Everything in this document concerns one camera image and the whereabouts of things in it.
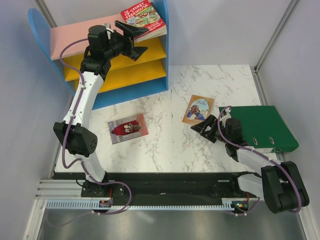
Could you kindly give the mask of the Othello tan picture book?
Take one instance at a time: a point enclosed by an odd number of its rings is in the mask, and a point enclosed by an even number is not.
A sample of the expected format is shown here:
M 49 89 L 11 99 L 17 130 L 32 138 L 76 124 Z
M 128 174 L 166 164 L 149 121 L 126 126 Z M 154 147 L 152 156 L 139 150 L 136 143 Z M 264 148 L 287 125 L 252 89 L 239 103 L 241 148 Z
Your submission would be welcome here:
M 202 123 L 211 114 L 214 99 L 199 95 L 192 95 L 183 116 L 182 122 L 190 125 Z

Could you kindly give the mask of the Nineteen Eighty-Four blue book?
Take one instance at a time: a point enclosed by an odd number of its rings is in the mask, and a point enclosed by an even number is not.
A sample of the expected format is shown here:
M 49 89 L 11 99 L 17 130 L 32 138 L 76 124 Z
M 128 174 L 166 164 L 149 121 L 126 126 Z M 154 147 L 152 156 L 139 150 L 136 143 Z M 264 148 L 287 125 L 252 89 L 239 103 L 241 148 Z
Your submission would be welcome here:
M 142 41 L 145 41 L 145 40 L 150 40 L 150 39 L 154 39 L 154 38 L 158 38 L 160 36 L 164 36 L 166 35 L 168 32 L 167 31 L 162 31 L 162 32 L 150 32 L 144 36 L 140 36 L 140 37 L 137 37 L 134 42 L 135 43 L 139 43 L 139 42 L 142 42 Z

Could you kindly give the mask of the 13-Storey Treehouse red book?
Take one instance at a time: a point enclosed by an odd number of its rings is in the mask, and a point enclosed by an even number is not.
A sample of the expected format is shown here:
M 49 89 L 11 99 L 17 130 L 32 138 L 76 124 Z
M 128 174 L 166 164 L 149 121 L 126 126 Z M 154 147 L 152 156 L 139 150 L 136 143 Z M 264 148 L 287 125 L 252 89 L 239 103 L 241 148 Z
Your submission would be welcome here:
M 134 38 L 135 42 L 166 35 L 167 26 L 152 2 L 143 0 L 120 12 L 124 22 L 136 28 L 146 28 L 148 31 Z

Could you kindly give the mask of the Hamlet picture book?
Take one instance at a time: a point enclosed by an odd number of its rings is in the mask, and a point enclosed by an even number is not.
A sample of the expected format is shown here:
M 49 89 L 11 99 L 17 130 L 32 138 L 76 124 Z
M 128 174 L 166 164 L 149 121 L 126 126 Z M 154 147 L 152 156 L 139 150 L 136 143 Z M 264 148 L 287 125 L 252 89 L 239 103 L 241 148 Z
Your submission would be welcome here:
M 149 134 L 142 113 L 109 121 L 108 128 L 113 145 Z

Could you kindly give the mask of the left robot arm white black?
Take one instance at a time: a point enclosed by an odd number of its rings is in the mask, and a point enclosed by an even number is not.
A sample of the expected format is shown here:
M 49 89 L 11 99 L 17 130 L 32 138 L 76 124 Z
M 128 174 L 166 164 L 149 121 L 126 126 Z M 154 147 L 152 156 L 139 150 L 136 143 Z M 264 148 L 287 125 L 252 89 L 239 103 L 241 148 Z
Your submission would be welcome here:
M 92 191 L 99 197 L 109 193 L 110 185 L 104 181 L 106 171 L 96 154 L 98 137 L 89 130 L 93 105 L 111 68 L 111 60 L 123 55 L 136 61 L 147 50 L 147 47 L 135 46 L 134 43 L 135 38 L 148 32 L 147 28 L 134 27 L 118 20 L 115 26 L 123 33 L 104 25 L 89 28 L 85 38 L 88 46 L 80 68 L 73 68 L 79 74 L 75 96 L 62 122 L 55 122 L 53 126 L 62 146 L 63 167 L 70 169 L 79 162 L 86 180 L 93 183 Z

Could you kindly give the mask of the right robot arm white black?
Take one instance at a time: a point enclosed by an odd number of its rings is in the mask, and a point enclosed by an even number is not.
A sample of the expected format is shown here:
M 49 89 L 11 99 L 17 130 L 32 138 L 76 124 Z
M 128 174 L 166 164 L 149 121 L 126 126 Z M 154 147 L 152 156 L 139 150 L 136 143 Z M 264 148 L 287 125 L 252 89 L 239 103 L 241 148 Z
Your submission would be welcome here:
M 239 119 L 210 115 L 191 129 L 212 143 L 223 142 L 229 157 L 254 171 L 239 176 L 229 184 L 233 196 L 252 193 L 263 199 L 274 214 L 286 211 L 298 213 L 310 204 L 297 165 L 292 161 L 272 159 L 248 145 L 243 139 Z

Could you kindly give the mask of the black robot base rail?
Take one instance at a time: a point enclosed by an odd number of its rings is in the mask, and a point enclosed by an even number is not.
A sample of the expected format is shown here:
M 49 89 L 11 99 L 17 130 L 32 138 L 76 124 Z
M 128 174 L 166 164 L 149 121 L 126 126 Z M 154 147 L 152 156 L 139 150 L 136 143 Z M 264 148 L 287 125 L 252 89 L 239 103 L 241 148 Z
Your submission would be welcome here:
M 54 180 L 82 181 L 81 196 L 111 198 L 135 204 L 219 204 L 223 199 L 254 199 L 242 191 L 238 177 L 246 172 L 218 173 L 116 173 L 109 172 L 101 186 L 90 183 L 84 173 L 54 173 Z

